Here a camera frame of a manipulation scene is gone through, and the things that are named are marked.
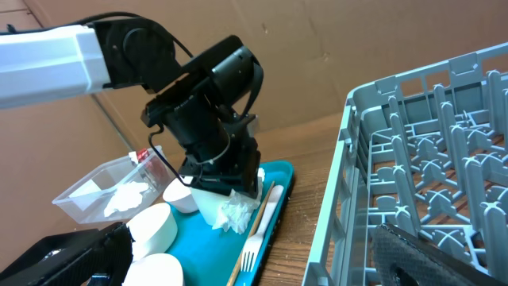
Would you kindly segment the grey dishwasher rack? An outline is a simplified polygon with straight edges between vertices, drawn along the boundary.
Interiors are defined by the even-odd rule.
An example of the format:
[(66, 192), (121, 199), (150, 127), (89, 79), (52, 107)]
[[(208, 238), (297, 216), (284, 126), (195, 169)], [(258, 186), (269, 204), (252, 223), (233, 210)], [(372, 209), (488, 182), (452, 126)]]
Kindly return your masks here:
[(498, 44), (348, 93), (305, 285), (379, 284), (386, 223), (506, 283), (506, 58)]

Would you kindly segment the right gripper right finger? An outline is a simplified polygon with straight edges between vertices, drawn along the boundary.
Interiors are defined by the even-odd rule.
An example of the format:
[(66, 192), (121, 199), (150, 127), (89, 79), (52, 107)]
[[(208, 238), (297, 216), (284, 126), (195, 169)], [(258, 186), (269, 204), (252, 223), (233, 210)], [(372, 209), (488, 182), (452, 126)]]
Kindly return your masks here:
[(375, 228), (372, 242), (383, 285), (507, 286), (390, 223)]

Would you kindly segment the white plastic fork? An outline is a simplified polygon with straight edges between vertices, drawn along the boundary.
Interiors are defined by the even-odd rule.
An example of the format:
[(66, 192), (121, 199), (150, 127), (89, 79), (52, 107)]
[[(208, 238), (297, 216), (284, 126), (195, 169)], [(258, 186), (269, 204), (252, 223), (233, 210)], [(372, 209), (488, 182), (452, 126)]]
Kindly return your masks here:
[(272, 188), (271, 193), (267, 198), (267, 203), (265, 204), (260, 224), (258, 225), (256, 232), (247, 239), (244, 245), (241, 260), (242, 272), (251, 272), (253, 270), (256, 259), (260, 252), (260, 248), (263, 244), (264, 235), (271, 221), (271, 218), (275, 213), (275, 209), (283, 194), (283, 190), (284, 188), (282, 185), (275, 185)]

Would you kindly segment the pink round plate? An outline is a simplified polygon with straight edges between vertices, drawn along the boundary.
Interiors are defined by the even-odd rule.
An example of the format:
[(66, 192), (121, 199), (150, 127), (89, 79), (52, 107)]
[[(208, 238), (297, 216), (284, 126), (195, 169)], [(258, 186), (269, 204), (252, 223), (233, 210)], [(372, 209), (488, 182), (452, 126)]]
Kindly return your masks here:
[(183, 267), (171, 254), (157, 253), (133, 262), (122, 286), (184, 286)]

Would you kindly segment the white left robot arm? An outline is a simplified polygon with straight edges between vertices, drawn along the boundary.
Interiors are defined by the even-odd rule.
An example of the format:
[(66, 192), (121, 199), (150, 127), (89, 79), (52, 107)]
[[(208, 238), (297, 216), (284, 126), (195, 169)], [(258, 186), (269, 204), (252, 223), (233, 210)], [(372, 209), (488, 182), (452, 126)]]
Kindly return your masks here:
[(260, 151), (249, 109), (264, 71), (231, 35), (185, 64), (182, 43), (162, 25), (131, 13), (96, 15), (48, 29), (8, 28), (1, 35), (1, 106), (39, 102), (133, 86), (152, 96), (141, 121), (153, 135), (170, 132), (185, 152), (175, 177), (219, 195), (258, 196)]

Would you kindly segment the red snack wrapper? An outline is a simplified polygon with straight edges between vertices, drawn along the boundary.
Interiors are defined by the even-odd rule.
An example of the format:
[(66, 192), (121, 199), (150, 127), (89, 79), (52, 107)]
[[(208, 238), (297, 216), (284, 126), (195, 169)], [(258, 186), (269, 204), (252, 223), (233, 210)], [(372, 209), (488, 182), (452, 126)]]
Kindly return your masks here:
[(149, 155), (149, 151), (147, 149), (140, 149), (135, 152), (137, 163), (142, 163)]

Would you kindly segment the clear plastic bin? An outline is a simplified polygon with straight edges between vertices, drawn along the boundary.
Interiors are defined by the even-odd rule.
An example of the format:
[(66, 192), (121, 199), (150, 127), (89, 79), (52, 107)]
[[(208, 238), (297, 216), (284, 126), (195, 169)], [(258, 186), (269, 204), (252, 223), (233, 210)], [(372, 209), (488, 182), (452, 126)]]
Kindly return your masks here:
[[(79, 224), (109, 222), (129, 219), (150, 207), (164, 192), (175, 176), (160, 159), (161, 146), (147, 149), (150, 155), (137, 163), (135, 152), (100, 164), (82, 179), (71, 185), (52, 203)], [(110, 217), (103, 214), (108, 202), (122, 184), (147, 183), (149, 189), (142, 193), (143, 201), (138, 207), (115, 212)]]

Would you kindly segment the white paper cup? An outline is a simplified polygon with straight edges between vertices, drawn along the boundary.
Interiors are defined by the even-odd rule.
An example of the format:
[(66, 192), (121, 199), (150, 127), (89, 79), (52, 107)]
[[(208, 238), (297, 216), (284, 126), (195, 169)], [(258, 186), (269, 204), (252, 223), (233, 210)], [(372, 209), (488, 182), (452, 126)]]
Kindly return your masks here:
[(199, 212), (202, 214), (206, 223), (210, 226), (212, 226), (217, 220), (217, 211), (219, 207), (233, 197), (232, 192), (230, 192), (230, 195), (220, 195), (196, 188), (191, 188), (190, 192)]

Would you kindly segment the teal serving tray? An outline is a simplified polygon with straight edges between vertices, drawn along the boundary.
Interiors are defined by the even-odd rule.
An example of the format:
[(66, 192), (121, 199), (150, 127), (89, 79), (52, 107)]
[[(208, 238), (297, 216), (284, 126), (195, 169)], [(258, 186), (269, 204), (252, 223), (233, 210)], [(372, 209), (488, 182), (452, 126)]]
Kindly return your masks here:
[[(260, 282), (294, 182), (294, 167), (288, 161), (271, 161), (262, 163), (260, 167), (265, 171), (263, 193), (267, 193), (270, 184), (276, 184), (283, 186), (283, 194), (268, 224), (254, 268), (251, 272), (238, 274), (237, 286), (258, 285)], [(178, 233), (167, 253), (176, 257), (182, 265), (185, 284), (226, 285), (248, 234), (214, 230), (198, 211), (184, 214), (174, 207), (171, 210)]]

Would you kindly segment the white bowl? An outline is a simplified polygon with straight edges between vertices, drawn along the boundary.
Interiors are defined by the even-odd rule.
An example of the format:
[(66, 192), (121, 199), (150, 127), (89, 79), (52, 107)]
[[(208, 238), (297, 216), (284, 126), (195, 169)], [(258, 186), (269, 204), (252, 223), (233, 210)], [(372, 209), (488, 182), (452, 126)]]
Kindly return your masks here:
[(174, 242), (178, 226), (171, 206), (157, 203), (136, 214), (127, 222), (134, 242), (133, 260), (156, 253), (165, 253)]

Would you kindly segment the twisted white napkin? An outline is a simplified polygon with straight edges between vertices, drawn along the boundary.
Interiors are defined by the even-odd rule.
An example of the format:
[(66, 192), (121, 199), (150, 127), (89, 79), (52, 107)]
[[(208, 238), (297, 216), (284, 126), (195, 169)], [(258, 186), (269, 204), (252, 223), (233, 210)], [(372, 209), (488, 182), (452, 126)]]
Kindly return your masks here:
[(257, 195), (254, 199), (232, 190), (228, 199), (219, 204), (212, 229), (223, 229), (225, 232), (232, 229), (236, 234), (243, 234), (247, 230), (253, 212), (261, 204), (264, 179), (265, 171), (263, 168), (259, 168), (257, 172)]

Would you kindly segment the pink bowl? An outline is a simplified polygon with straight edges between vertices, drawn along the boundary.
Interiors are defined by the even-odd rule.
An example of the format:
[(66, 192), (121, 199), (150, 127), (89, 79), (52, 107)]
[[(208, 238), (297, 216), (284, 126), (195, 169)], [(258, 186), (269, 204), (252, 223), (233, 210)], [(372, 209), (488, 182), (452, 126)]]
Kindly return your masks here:
[(191, 189), (178, 179), (173, 179), (163, 193), (163, 200), (184, 214), (194, 213), (198, 206), (191, 194)]

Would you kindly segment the wooden chopstick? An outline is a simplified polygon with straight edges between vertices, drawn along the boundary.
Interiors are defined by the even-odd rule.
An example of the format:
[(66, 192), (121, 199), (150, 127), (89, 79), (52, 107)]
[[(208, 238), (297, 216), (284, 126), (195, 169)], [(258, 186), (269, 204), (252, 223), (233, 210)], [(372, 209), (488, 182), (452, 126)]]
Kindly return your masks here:
[[(270, 195), (271, 190), (272, 190), (272, 188), (274, 186), (275, 186), (275, 183), (272, 182), (270, 187), (269, 187), (268, 193), (267, 193), (267, 195), (265, 197), (265, 200), (261, 204), (261, 207), (260, 207), (260, 209), (258, 211), (256, 219), (255, 219), (254, 223), (252, 224), (252, 228), (251, 228), (251, 231), (250, 231), (250, 233), (248, 235), (248, 238), (250, 238), (256, 232), (256, 229), (257, 229), (258, 225), (260, 224), (260, 220), (261, 220), (261, 217), (262, 217), (263, 212), (264, 212), (265, 204), (267, 203), (267, 198)], [(236, 282), (236, 279), (237, 279), (237, 276), (238, 276), (239, 272), (242, 272), (241, 271), (242, 253), (243, 253), (243, 249), (242, 249), (241, 255), (238, 257), (237, 263), (235, 264), (235, 266), (233, 268), (233, 271), (232, 271), (232, 273), (231, 273), (231, 275), (229, 277), (229, 280), (228, 280), (228, 282), (226, 284), (227, 286), (233, 286), (235, 284), (235, 282)]]

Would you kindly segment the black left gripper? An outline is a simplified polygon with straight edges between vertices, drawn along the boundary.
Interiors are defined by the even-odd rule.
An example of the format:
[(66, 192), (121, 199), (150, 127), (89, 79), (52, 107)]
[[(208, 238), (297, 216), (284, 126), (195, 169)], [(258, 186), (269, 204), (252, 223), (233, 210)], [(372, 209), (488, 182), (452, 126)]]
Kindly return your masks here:
[(174, 171), (189, 186), (219, 195), (257, 197), (260, 151), (248, 126), (264, 79), (257, 58), (231, 35), (192, 58), (171, 87), (148, 102), (140, 116), (169, 130), (185, 151)]

